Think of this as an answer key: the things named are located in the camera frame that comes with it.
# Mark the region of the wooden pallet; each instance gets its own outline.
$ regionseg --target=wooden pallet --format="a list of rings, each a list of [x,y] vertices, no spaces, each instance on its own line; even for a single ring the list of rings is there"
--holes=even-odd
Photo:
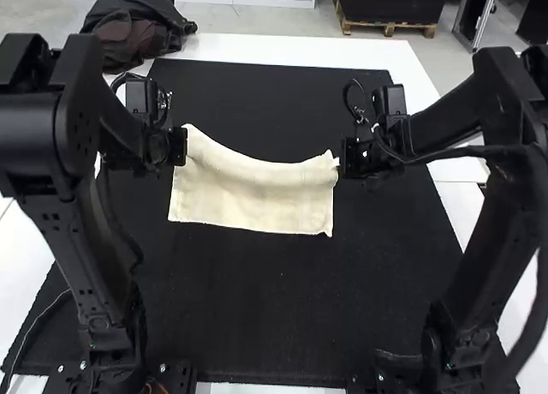
[[[384,29],[385,37],[392,37],[394,30],[398,28],[420,28],[424,30],[424,36],[427,39],[433,39],[436,34],[436,27],[438,24],[412,24],[406,22],[382,22],[382,21],[351,21],[348,20],[343,13],[341,2],[339,0],[333,0],[335,4],[335,11],[337,17],[341,23],[342,34],[349,36],[352,34],[352,27],[382,27]]]

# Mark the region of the white floor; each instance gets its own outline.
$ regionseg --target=white floor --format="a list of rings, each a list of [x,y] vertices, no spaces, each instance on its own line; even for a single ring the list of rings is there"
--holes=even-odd
[[[60,47],[70,33],[80,30],[93,0],[0,0],[0,38],[8,32],[41,33]],[[245,33],[285,36],[342,37],[331,0],[318,0],[315,9],[278,9],[258,6],[178,3],[177,8],[198,23],[203,33]],[[396,30],[394,39],[409,41],[440,94],[472,73],[470,54],[451,34],[457,5],[447,4],[435,39],[418,30]],[[517,19],[499,4],[491,15],[481,46],[526,45],[515,36]],[[355,30],[351,38],[383,39],[377,28]]]

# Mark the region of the black box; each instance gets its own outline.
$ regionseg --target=black box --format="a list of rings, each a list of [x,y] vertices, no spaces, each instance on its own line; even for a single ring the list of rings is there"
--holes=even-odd
[[[350,21],[437,23],[445,0],[339,0]]]

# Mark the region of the white towel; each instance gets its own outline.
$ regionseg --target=white towel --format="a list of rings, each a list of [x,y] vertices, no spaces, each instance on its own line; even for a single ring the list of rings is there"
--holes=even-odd
[[[302,163],[269,163],[183,127],[187,162],[173,173],[170,221],[331,236],[338,158],[330,150]]]

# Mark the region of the white table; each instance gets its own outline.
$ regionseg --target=white table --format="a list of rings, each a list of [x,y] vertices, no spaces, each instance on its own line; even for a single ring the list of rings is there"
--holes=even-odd
[[[401,40],[199,34],[189,39],[181,52],[167,58],[341,69],[388,69],[392,80],[405,86],[410,113],[426,108],[439,98],[411,46]],[[150,67],[148,63],[135,71],[146,74]],[[430,164],[429,169],[456,237],[464,249],[483,204],[483,194],[477,182],[486,180],[485,169],[474,158],[444,160]],[[52,262],[53,256],[38,230],[17,204],[12,203],[0,220],[0,312],[9,314],[4,315],[0,322],[0,358],[4,358],[19,331]],[[536,261],[533,261],[504,311],[499,334],[506,349],[511,347],[519,335],[527,317],[534,296],[535,273]],[[545,338],[518,378],[522,393],[545,392],[547,364],[548,338]],[[38,394],[45,380],[45,377],[16,378],[12,382],[11,393]],[[200,393],[211,394],[321,394],[327,391],[333,390],[199,385]]]

